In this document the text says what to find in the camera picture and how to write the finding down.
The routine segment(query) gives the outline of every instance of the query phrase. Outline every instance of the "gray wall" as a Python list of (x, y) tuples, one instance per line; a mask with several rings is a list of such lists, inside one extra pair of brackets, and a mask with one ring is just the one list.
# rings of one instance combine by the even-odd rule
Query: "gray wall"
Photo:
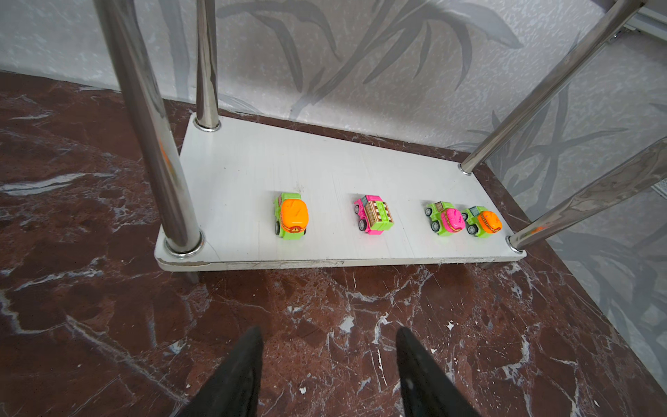
[[(221, 107), (472, 149), (611, 1), (445, 0), (401, 15), (421, 3), (218, 0)], [(193, 101), (195, 2), (137, 4), (163, 96)], [(0, 9), (1, 68), (117, 88), (90, 0)], [(392, 25), (397, 16), (405, 25)], [(667, 47), (629, 34), (490, 164), (536, 218), (663, 137), (666, 112)], [(663, 387), (665, 213), (667, 201), (646, 191), (550, 239)]]

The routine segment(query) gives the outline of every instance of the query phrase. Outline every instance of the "white board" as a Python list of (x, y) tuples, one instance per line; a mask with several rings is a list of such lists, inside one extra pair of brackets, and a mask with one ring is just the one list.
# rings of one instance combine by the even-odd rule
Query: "white board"
[[(165, 250), (160, 229), (155, 259), (165, 270), (506, 262), (526, 255), (509, 247), (507, 222), (456, 162), (226, 117), (221, 123), (213, 133), (192, 119), (188, 125), (181, 163), (206, 243), (181, 260)], [(300, 193), (308, 206), (301, 240), (275, 234), (273, 201), (281, 192)], [(353, 203), (366, 194), (379, 195), (394, 218), (382, 235), (358, 229)], [(485, 206), (503, 230), (484, 239), (465, 230), (438, 236), (424, 214), (435, 201), (460, 210)]]

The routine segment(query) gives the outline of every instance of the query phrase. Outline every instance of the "orange mixer drum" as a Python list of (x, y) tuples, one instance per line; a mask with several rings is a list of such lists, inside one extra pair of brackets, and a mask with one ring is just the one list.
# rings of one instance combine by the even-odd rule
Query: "orange mixer drum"
[(289, 233), (301, 233), (308, 226), (308, 207), (303, 200), (287, 199), (280, 206), (280, 222)]
[(500, 219), (494, 212), (482, 212), (477, 216), (477, 220), (480, 221), (482, 229), (486, 233), (498, 233), (502, 229), (502, 223), (500, 223)]

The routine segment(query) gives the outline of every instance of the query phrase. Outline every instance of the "toy car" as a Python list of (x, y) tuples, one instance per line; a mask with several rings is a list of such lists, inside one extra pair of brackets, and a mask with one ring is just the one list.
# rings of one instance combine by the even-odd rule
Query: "toy car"
[(301, 194), (282, 193), (273, 204), (275, 234), (287, 240), (301, 239), (308, 226), (308, 207), (301, 199)]
[(466, 221), (463, 220), (461, 212), (452, 203), (439, 201), (429, 204), (424, 212), (431, 218), (431, 230), (440, 236), (458, 233), (466, 226)]
[(486, 207), (476, 205), (470, 209), (465, 209), (461, 214), (468, 224), (466, 231), (478, 238), (488, 238), (502, 230), (502, 223), (500, 223), (498, 216), (494, 212), (488, 211)]
[(359, 215), (359, 230), (369, 235), (381, 235), (394, 225), (387, 203), (376, 195), (365, 195), (355, 201), (354, 212)]

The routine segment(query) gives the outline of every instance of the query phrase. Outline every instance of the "red marble floor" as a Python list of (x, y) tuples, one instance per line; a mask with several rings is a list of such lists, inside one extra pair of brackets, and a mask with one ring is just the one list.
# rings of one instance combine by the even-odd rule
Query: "red marble floor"
[[(168, 101), (177, 140), (193, 107)], [(261, 123), (460, 160), (465, 155)], [(159, 227), (120, 94), (0, 73), (0, 416), (170, 416), (250, 326), (261, 416), (402, 415), (411, 328), (483, 416), (664, 416), (667, 396), (546, 244), (487, 271), (428, 265), (206, 273)], [(526, 217), (486, 167), (517, 230)]]

